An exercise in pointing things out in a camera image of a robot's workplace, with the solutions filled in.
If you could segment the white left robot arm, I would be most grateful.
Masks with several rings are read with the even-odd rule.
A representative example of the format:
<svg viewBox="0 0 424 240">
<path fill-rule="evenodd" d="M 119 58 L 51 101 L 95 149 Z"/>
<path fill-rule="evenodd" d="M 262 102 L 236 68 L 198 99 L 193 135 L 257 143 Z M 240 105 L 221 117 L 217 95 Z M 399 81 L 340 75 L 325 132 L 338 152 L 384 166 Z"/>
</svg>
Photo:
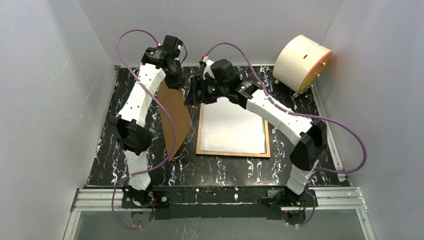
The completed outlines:
<svg viewBox="0 0 424 240">
<path fill-rule="evenodd" d="M 151 184 L 149 173 L 170 161 L 181 147 L 192 127 L 187 107 L 184 106 L 183 87 L 186 83 L 180 53 L 185 49 L 182 40 L 166 35 L 162 43 L 149 47 L 141 58 L 139 73 L 130 67 L 135 84 L 122 109 L 108 118 L 114 135 L 124 152 L 132 188 L 145 191 Z M 148 149 L 153 134 L 146 128 L 151 103 L 157 104 L 162 117 L 167 156 L 151 168 L 148 167 Z"/>
</svg>

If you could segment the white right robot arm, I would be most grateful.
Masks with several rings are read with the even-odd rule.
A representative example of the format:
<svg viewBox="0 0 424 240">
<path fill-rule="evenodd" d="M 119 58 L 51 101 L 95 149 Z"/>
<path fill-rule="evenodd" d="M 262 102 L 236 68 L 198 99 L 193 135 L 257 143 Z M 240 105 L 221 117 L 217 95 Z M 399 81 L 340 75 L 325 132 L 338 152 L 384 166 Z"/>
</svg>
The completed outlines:
<svg viewBox="0 0 424 240">
<path fill-rule="evenodd" d="M 205 60 L 203 71 L 189 78 L 184 104 L 200 106 L 200 151 L 261 154 L 266 147 L 265 125 L 279 130 L 292 143 L 292 164 L 286 189 L 302 195 L 327 141 L 326 124 L 298 116 L 267 93 L 252 77 L 242 77 L 226 59 Z"/>
</svg>

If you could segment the brown backing board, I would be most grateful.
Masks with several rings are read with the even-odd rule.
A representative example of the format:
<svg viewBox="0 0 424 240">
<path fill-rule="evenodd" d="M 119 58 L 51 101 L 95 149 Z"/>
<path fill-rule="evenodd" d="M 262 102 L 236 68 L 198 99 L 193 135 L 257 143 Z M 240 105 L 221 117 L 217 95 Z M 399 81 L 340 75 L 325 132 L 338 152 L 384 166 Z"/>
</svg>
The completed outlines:
<svg viewBox="0 0 424 240">
<path fill-rule="evenodd" d="M 169 156 L 168 161 L 171 162 L 177 156 L 177 152 L 183 146 L 189 131 L 192 129 L 192 121 L 188 107 L 184 105 L 185 96 L 182 88 L 171 89 L 166 86 L 165 82 L 162 82 L 156 93 L 156 98 L 170 115 L 176 132 L 176 144 L 175 148 L 172 148 L 174 140 L 172 125 L 165 111 L 160 108 L 158 145 L 161 146 L 164 156 Z"/>
</svg>

